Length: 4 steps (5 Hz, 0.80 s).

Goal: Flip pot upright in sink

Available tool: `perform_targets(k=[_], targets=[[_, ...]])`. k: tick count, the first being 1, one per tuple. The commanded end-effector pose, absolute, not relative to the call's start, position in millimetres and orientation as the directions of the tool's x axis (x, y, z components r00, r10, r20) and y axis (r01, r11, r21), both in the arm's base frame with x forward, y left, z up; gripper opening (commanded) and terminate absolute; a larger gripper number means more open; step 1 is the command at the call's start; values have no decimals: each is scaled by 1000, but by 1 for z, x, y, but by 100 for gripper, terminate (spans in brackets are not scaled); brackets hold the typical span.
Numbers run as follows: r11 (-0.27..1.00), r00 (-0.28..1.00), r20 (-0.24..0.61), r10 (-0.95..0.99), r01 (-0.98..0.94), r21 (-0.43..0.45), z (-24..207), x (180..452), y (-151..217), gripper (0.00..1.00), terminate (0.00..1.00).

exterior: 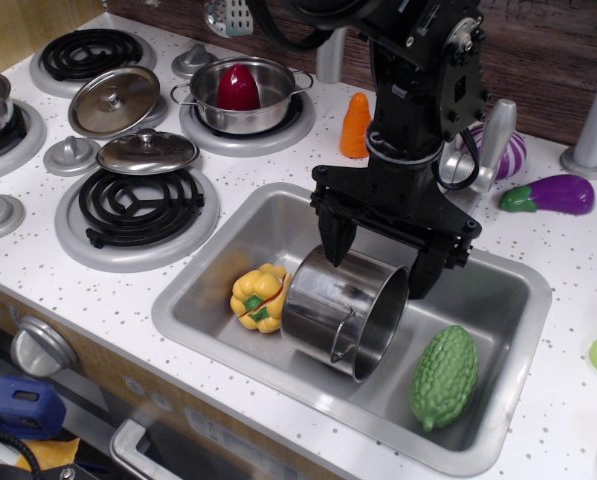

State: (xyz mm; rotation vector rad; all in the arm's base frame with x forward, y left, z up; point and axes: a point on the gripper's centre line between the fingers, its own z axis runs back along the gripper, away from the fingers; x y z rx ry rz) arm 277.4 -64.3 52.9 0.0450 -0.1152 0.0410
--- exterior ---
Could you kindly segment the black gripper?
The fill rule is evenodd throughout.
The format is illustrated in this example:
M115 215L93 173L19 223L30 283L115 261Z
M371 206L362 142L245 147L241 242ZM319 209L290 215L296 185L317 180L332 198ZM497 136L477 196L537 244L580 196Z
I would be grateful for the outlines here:
M418 250L409 298L423 299L454 256L468 254L479 222L441 193L428 164L397 165L372 158L366 167L320 165L312 170L311 206L327 260L338 267L362 227Z

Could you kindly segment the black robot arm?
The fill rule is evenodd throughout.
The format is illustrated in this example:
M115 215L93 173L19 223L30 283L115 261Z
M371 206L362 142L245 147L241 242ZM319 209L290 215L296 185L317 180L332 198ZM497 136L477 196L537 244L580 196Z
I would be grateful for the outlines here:
M249 3L266 35L278 45L306 51L321 47L344 27L368 40L376 91L366 134L364 167L317 166L311 204L326 258L339 265L358 228L417 250L409 295L421 299L441 273L464 265L480 224L447 193L471 187L476 172L460 181L440 174L444 146L461 137L474 156L470 133L489 100L482 82L484 39L474 1L290 1L288 10L312 26L299 41L286 38L267 5Z

